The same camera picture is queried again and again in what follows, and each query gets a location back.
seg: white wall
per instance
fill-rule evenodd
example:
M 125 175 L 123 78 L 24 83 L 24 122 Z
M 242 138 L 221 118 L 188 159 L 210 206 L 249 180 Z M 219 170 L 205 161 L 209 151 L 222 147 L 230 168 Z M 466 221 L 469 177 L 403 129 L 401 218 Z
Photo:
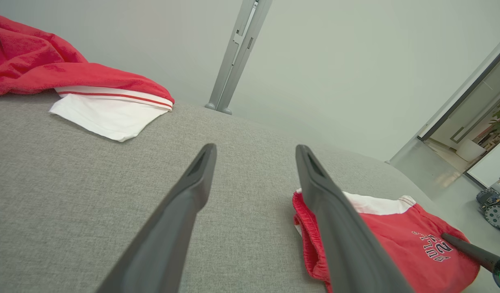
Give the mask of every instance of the white wall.
M 500 143 L 479 160 L 468 173 L 485 186 L 490 186 L 500 178 Z
M 52 32 L 90 62 L 144 75 L 205 105 L 241 0 L 0 0 L 0 14 Z
M 390 159 L 500 42 L 500 0 L 274 0 L 230 108 Z

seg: gray fabric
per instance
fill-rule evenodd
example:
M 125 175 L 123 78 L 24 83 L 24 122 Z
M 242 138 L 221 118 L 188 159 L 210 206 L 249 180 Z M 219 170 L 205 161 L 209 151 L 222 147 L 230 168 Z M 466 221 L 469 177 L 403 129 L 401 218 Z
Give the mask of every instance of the gray fabric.
M 0 97 L 0 292 L 94 291 L 209 142 L 218 146 L 218 162 L 181 291 L 325 291 L 306 273 L 293 225 L 298 141 L 177 103 L 137 138 L 118 143 L 49 114 L 56 100 L 52 91 Z M 390 165 L 310 146 L 343 190 L 410 195 L 436 212 Z

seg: floor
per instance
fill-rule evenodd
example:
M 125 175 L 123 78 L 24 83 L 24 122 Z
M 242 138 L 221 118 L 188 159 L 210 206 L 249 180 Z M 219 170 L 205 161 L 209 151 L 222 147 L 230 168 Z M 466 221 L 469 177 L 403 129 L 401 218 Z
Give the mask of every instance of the floor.
M 442 212 L 452 215 L 454 226 L 473 244 L 500 256 L 500 231 L 486 222 L 478 211 L 475 200 L 481 190 L 478 185 L 418 139 L 396 154 L 391 165 L 412 180 Z M 464 292 L 496 293 L 500 289 L 492 274 L 481 269 L 475 282 Z
M 441 158 L 456 168 L 456 170 L 463 173 L 470 167 L 469 162 L 456 155 L 456 152 L 451 150 L 448 146 L 435 143 L 430 139 L 427 140 L 425 144 L 434 150 L 434 152 L 436 152 Z

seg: door frame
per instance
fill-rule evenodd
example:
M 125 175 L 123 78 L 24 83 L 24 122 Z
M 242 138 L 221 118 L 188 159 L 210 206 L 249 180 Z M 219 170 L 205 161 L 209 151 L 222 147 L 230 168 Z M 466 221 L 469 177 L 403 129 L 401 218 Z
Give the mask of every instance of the door frame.
M 425 132 L 423 136 L 419 136 L 421 141 L 426 141 L 430 138 L 431 135 L 440 128 L 441 125 L 449 118 L 449 116 L 467 99 L 467 97 L 476 89 L 476 87 L 483 82 L 483 80 L 492 72 L 492 70 L 496 67 L 496 65 L 500 61 L 500 52 L 499 54 L 492 59 L 492 61 L 488 64 L 488 66 L 481 72 L 481 74 L 474 80 L 474 82 L 466 89 L 466 91 L 460 95 L 460 97 L 454 102 L 448 110 L 438 119 L 432 127 Z
M 219 69 L 216 83 L 212 90 L 210 100 L 206 108 L 231 115 L 228 108 L 231 97 L 241 78 L 242 71 L 248 61 L 248 57 L 257 41 L 264 19 L 270 10 L 273 0 L 243 0 L 239 16 L 235 22 L 234 29 L 224 54 Z M 258 5 L 252 19 L 249 21 L 250 13 L 254 3 Z M 243 36 L 245 27 L 248 26 L 246 35 Z

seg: red stripe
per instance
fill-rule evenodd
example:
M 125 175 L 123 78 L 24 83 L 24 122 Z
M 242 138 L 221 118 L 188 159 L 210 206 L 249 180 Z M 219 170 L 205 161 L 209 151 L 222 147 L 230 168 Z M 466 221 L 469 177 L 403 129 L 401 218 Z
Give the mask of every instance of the red stripe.
M 168 104 L 161 103 L 161 102 L 157 102 L 157 101 L 154 101 L 154 100 L 150 100 L 150 99 L 148 99 L 148 98 L 140 98 L 140 97 L 138 97 L 138 96 L 127 95 L 127 94 L 109 94 L 109 93 L 80 93 L 80 92 L 71 92 L 71 91 L 67 91 L 67 92 L 58 92 L 58 94 L 81 94 L 81 95 L 122 96 L 122 97 L 124 97 L 124 98 L 134 98 L 135 100 L 142 100 L 142 101 L 145 101 L 145 102 L 151 102 L 151 103 L 155 103 L 155 104 L 160 104 L 160 105 L 163 105 L 163 106 L 170 107 L 170 109 L 172 109 L 172 106 L 170 106 L 170 105 L 168 105 Z

